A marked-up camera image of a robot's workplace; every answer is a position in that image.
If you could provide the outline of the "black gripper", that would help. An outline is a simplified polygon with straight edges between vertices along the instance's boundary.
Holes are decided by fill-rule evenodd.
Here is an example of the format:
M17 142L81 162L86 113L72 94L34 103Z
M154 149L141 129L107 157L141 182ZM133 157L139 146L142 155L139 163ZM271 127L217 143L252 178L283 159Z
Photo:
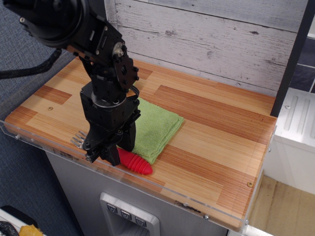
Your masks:
M127 97L123 93L121 100L108 103L96 97L92 83L85 85L80 92L81 102L86 120L90 125L83 143L86 160L93 163L99 157L120 165L118 147L131 152L135 146L136 125L140 117L138 106L139 90L132 86L135 95Z

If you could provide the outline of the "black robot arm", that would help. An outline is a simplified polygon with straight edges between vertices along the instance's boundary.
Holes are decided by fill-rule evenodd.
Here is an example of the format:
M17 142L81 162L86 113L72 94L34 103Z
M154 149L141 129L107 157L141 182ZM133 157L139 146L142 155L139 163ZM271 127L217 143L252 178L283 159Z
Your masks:
M91 81L80 92L90 129L86 159L119 165L118 148L132 151L140 117L138 68L122 35L107 21L101 0L5 0L25 30L43 45L77 56Z

